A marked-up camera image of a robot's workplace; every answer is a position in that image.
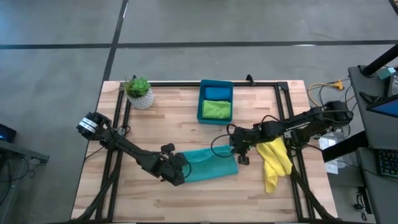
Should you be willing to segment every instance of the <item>gray floor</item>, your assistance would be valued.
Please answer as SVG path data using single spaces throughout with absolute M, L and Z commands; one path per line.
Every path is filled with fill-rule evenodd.
M 0 44 L 110 44 L 121 3 L 1 1 Z M 397 22 L 387 0 L 130 0 L 119 42 L 394 40 Z M 349 66 L 389 47 L 118 49 L 109 79 L 240 80 L 250 73 L 308 86 L 344 79 Z M 109 49 L 0 50 L 0 123 L 18 131 L 16 143 L 51 155 L 35 179 L 24 179 L 15 223 L 69 219 L 87 146 L 75 126 L 96 108 L 108 55 Z M 326 88 L 323 100 L 343 93 Z M 363 129 L 354 112 L 352 134 Z M 338 179 L 331 177 L 339 216 L 360 221 L 352 209 L 355 187 Z

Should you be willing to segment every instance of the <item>black metal frame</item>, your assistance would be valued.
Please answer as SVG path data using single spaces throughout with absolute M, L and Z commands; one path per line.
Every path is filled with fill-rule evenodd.
M 150 84 L 153 87 L 157 87 L 157 86 L 169 86 L 169 87 L 200 86 L 199 81 L 195 81 L 195 82 L 151 82 Z M 287 103 L 287 110 L 288 110 L 289 116 L 294 115 L 292 101 L 290 99 L 289 86 L 288 86 L 287 82 L 254 82 L 252 76 L 248 75 L 246 77 L 246 81 L 234 82 L 234 86 L 252 86 L 252 87 L 269 86 L 269 87 L 273 87 L 274 91 L 275 91 L 275 97 L 276 97 L 277 107 L 278 107 L 278 111 L 279 111 L 279 116 L 281 119 L 285 119 L 284 108 L 282 105 L 282 98 L 281 98 L 281 94 L 280 94 L 280 91 L 283 91 L 285 93 L 285 99 L 286 99 L 286 103 Z M 121 110 L 122 99 L 123 99 L 123 91 L 120 91 L 119 95 L 118 95 L 118 100 L 116 103 L 114 118 L 113 118 L 113 128 L 118 128 L 118 120 L 119 120 L 119 114 L 120 114 L 120 110 Z M 124 111 L 122 127 L 127 126 L 127 124 L 128 124 L 129 111 L 130 111 L 130 102 L 127 100 L 126 109 Z M 101 183 L 101 190 L 100 190 L 99 194 L 97 195 L 97 197 L 95 198 L 95 200 L 96 199 L 99 200 L 99 203 L 96 205 L 96 207 L 91 207 L 91 209 L 92 209 L 91 214 L 93 214 L 94 209 L 96 210 L 95 219 L 90 220 L 90 216 L 86 216 L 86 217 L 83 217 L 84 220 L 82 220 L 82 219 L 71 220 L 72 223 L 74 223 L 74 222 L 84 223 L 87 221 L 95 222 L 95 220 L 97 220 L 98 223 L 113 222 L 113 214 L 114 214 L 114 207 L 115 207 L 115 203 L 116 203 L 116 195 L 117 195 L 117 190 L 118 190 L 118 181 L 119 181 L 119 174 L 120 174 L 120 170 L 121 170 L 123 152 L 118 151 L 118 154 L 116 157 L 116 163 L 113 167 L 113 171 L 111 174 L 109 174 L 109 172 L 111 170 L 111 160 L 112 160 L 113 153 L 114 153 L 113 151 L 108 151 L 108 153 L 106 155 L 105 166 L 104 166 L 104 171 L 103 171 L 103 179 L 102 179 L 102 183 Z M 303 155 L 302 155 L 301 151 L 297 151 L 296 153 L 297 153 L 298 164 L 300 167 L 300 175 L 302 176 L 303 181 L 308 185 L 308 179 L 307 179 L 307 173 L 305 171 Z M 290 158 L 292 158 L 291 150 L 288 150 L 288 156 Z M 297 220 L 299 222 L 301 222 L 302 220 L 305 220 L 307 222 L 308 218 L 303 217 L 302 204 L 300 201 L 300 195 L 299 195 L 299 189 L 297 187 L 297 182 L 292 176 L 290 176 L 290 182 L 292 184 L 292 193 L 293 193 L 293 198 L 294 198 L 294 203 L 295 203 L 295 210 L 297 213 Z M 112 190 L 111 190 L 111 196 L 110 196 L 110 201 L 109 201 L 108 214 L 107 214 L 106 218 L 102 218 L 104 196 L 106 195 L 106 192 L 109 190 L 111 185 L 112 185 Z M 306 203 L 307 203 L 309 219 L 316 220 L 313 206 L 307 197 L 306 197 Z

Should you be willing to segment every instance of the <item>blue cloth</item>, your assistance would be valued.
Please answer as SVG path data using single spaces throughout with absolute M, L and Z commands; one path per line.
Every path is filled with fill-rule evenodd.
M 221 155 L 231 155 L 231 146 L 217 146 L 213 150 Z M 216 156 L 210 148 L 183 152 L 187 161 L 191 164 L 191 174 L 185 178 L 185 182 L 196 182 L 217 177 L 224 177 L 238 173 L 235 157 L 222 158 Z M 189 173 L 189 165 L 182 167 L 184 176 Z
M 206 100 L 229 100 L 231 99 L 231 90 L 223 87 L 206 87 Z

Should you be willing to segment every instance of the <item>wooden tabletop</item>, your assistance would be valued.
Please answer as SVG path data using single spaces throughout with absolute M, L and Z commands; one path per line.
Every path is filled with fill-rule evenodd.
M 294 113 L 309 110 L 303 81 L 287 81 Z M 199 87 L 153 87 L 155 103 L 148 110 L 130 110 L 128 140 L 142 149 L 159 151 L 161 145 L 175 144 L 176 151 L 203 149 L 224 126 L 197 121 Z M 119 82 L 104 82 L 98 112 L 113 118 Z M 273 87 L 235 87 L 233 123 L 250 128 L 267 114 L 278 116 Z M 126 99 L 123 99 L 119 124 Z M 227 144 L 221 138 L 216 144 Z M 90 142 L 87 154 L 101 146 Z M 264 190 L 263 160 L 255 149 L 249 151 L 250 166 L 239 164 L 239 174 L 174 187 L 141 170 L 132 157 L 123 156 L 114 222 L 288 222 L 296 221 L 289 177 L 280 177 L 275 192 Z M 320 203 L 337 216 L 321 152 L 303 150 L 310 188 Z M 94 199 L 101 185 L 106 150 L 90 157 L 83 166 L 72 218 L 78 217 Z M 304 213 L 304 195 L 300 191 Z

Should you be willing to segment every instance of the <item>yellow towel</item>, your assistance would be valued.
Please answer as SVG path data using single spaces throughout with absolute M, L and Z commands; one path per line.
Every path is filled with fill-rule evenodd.
M 276 189 L 278 176 L 283 177 L 292 173 L 292 163 L 287 157 L 287 150 L 282 138 L 257 144 L 257 152 L 264 159 L 266 192 L 271 193 Z

